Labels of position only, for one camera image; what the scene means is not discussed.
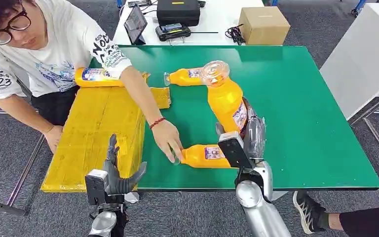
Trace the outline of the person's right hand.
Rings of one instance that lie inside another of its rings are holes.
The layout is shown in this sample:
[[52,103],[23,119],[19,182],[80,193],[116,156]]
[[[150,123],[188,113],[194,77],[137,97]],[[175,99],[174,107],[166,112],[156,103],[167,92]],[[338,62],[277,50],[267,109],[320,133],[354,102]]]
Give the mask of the person's right hand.
[[54,125],[52,128],[44,133],[44,137],[47,140],[50,150],[54,154],[57,150],[61,135],[63,133],[63,126]]

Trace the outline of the person's left hand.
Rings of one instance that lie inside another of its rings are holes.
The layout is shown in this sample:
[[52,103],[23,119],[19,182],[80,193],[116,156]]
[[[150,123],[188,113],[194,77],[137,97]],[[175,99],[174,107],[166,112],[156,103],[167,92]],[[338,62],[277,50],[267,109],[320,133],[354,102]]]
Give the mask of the person's left hand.
[[183,146],[179,132],[174,124],[160,118],[150,125],[154,140],[171,163],[180,162],[183,158]]

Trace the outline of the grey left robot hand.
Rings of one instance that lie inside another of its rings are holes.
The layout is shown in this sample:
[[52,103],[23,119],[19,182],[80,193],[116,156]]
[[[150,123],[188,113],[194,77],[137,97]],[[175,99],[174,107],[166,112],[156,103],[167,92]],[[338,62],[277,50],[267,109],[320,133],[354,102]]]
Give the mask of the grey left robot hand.
[[147,162],[142,162],[137,172],[129,178],[121,178],[117,167],[117,154],[119,146],[116,146],[116,135],[109,138],[107,157],[103,162],[102,170],[108,173],[108,195],[125,195],[133,190],[147,170]]

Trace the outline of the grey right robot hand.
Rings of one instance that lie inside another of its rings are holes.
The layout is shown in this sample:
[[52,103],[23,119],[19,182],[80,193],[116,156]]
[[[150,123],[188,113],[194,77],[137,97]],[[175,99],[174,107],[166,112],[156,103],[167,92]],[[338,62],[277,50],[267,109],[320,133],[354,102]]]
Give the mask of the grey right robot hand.
[[265,119],[257,115],[246,98],[243,105],[247,109],[247,121],[240,133],[225,132],[219,122],[215,124],[218,145],[233,168],[253,168],[264,162]]

